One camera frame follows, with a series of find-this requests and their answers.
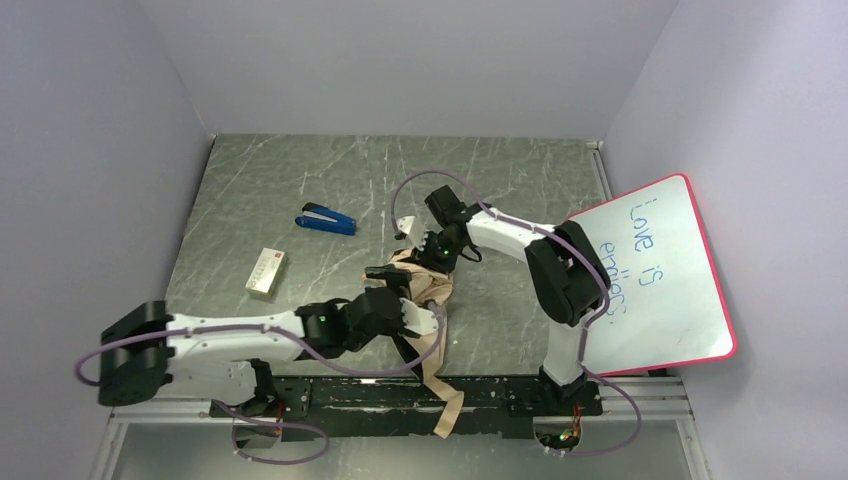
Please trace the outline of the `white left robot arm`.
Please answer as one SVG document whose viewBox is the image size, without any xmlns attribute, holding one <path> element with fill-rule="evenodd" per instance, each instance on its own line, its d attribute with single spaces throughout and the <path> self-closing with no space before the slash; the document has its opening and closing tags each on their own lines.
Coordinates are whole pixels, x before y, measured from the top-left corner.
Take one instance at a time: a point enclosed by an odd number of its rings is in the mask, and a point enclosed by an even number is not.
<svg viewBox="0 0 848 480">
<path fill-rule="evenodd" d="M 144 303 L 101 334 L 97 400 L 108 407 L 179 396 L 228 406 L 271 401 L 274 362 L 331 363 L 381 335 L 403 342 L 437 332 L 435 316 L 409 298 L 410 273 L 386 265 L 366 274 L 380 285 L 352 300 L 276 314 L 213 318 Z"/>
</svg>

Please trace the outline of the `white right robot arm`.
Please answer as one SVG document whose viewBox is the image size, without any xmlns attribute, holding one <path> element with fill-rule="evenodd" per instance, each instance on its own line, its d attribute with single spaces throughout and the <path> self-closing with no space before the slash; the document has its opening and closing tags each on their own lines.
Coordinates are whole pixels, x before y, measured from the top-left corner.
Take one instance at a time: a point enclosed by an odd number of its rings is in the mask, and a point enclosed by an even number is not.
<svg viewBox="0 0 848 480">
<path fill-rule="evenodd" d="M 587 379 L 579 353 L 583 327 L 609 293 L 609 276 L 583 228 L 574 221 L 543 225 L 506 215 L 494 207 L 467 205 L 445 185 L 425 204 L 440 229 L 423 233 L 413 249 L 414 262 L 450 274 L 457 260 L 479 262 L 480 248 L 526 264 L 539 306 L 551 320 L 540 381 L 567 398 Z"/>
</svg>

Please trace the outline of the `beige folding umbrella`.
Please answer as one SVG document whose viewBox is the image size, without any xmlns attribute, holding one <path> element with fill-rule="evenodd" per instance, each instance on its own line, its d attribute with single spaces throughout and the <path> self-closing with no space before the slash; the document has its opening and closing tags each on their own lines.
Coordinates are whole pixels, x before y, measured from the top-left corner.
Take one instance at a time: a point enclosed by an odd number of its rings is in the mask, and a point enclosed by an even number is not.
<svg viewBox="0 0 848 480">
<path fill-rule="evenodd" d="M 446 353 L 446 307 L 454 291 L 453 276 L 415 264 L 411 253 L 410 249 L 395 252 L 388 264 L 366 268 L 363 279 L 373 286 L 399 288 L 400 296 L 416 306 L 414 315 L 433 316 L 431 320 L 423 320 L 425 326 L 417 338 L 402 337 L 399 349 L 413 360 L 423 359 L 413 368 L 413 373 L 444 402 L 433 433 L 445 439 L 453 432 L 465 401 L 464 392 L 438 377 Z"/>
</svg>

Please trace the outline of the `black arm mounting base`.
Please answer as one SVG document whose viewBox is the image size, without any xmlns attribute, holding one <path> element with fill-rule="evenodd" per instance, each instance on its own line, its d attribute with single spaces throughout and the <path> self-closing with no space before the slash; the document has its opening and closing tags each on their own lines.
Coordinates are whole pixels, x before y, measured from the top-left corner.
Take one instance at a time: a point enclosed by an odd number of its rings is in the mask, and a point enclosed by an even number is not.
<svg viewBox="0 0 848 480">
<path fill-rule="evenodd" d="M 456 435 L 533 439 L 544 418 L 563 424 L 573 415 L 599 416 L 599 386 L 587 382 L 565 398 L 533 375 L 447 376 L 463 393 Z M 333 438 L 425 436 L 434 432 L 446 406 L 414 378 L 277 376 L 274 393 L 237 406 L 236 412 L 263 420 L 306 422 Z"/>
</svg>

